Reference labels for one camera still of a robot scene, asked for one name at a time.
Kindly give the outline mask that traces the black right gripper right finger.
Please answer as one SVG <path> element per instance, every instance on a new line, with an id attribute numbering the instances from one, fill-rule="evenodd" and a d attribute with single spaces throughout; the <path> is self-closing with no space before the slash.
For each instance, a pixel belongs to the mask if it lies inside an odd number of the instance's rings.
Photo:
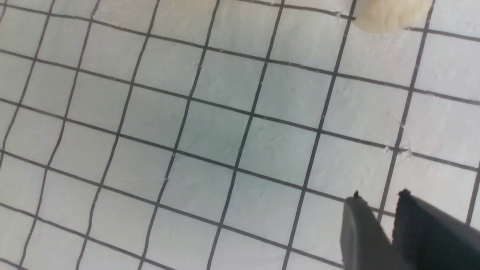
<path id="1" fill-rule="evenodd" d="M 413 196 L 398 193 L 394 248 L 414 270 L 478 270 L 480 233 Z"/>

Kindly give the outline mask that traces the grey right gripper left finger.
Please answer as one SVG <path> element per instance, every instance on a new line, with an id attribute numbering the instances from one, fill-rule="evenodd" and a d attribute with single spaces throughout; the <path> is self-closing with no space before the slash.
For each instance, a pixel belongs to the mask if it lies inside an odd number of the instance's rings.
<path id="1" fill-rule="evenodd" d="M 394 250 L 358 191 L 346 198 L 343 204 L 340 247 L 345 270 L 412 269 Z"/>

